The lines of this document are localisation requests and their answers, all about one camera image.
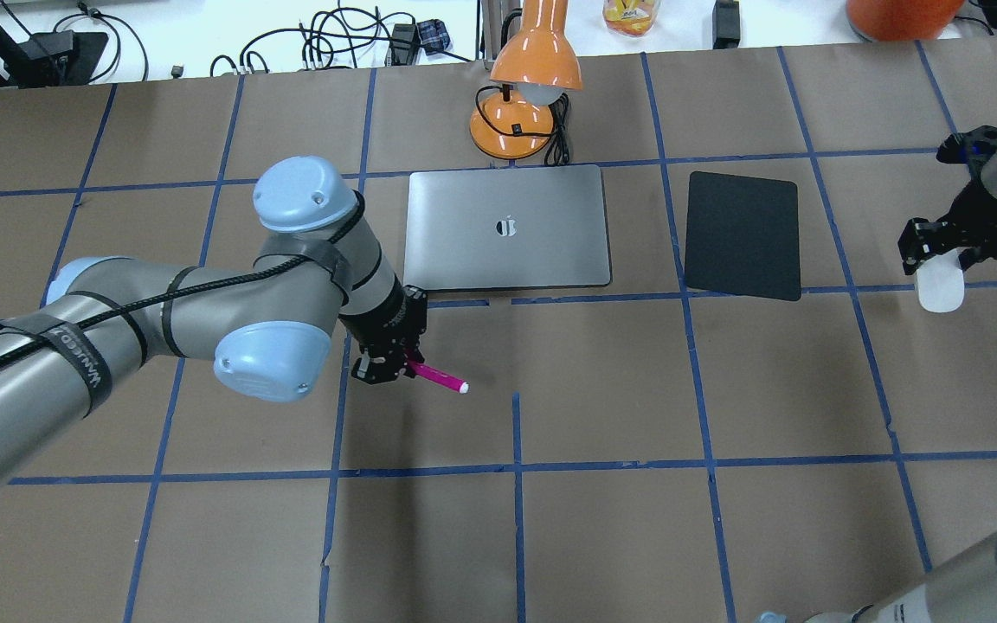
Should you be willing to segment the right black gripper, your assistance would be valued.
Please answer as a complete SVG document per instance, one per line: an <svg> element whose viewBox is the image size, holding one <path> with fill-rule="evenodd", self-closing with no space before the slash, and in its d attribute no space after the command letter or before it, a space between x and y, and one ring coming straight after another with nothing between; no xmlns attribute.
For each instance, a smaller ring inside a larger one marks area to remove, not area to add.
<svg viewBox="0 0 997 623"><path fill-rule="evenodd" d="M927 260L959 248L962 271L997 260L997 198L980 182L968 183L945 216L910 218L898 238L903 272L913 276Z"/></svg>

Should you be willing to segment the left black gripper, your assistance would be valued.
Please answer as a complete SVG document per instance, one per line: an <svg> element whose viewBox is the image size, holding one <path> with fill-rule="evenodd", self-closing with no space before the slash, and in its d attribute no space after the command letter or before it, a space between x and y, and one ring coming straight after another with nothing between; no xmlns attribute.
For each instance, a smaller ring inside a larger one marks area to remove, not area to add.
<svg viewBox="0 0 997 623"><path fill-rule="evenodd" d="M428 292L396 284L372 311L343 314L339 320L359 348L351 377L365 385L412 378L410 360L424 363L421 336L427 330Z"/></svg>

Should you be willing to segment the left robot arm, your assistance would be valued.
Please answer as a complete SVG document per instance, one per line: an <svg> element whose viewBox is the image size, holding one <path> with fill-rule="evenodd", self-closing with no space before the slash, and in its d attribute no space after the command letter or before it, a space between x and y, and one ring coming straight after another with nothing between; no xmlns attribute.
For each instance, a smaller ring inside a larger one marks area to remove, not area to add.
<svg viewBox="0 0 997 623"><path fill-rule="evenodd" d="M0 486L155 357L206 360L238 394L294 402L341 324L360 348L353 378L411 375L428 295L400 280L363 193L328 159L297 155L258 178L252 202L268 235L246 273L86 257L38 311L0 320Z"/></svg>

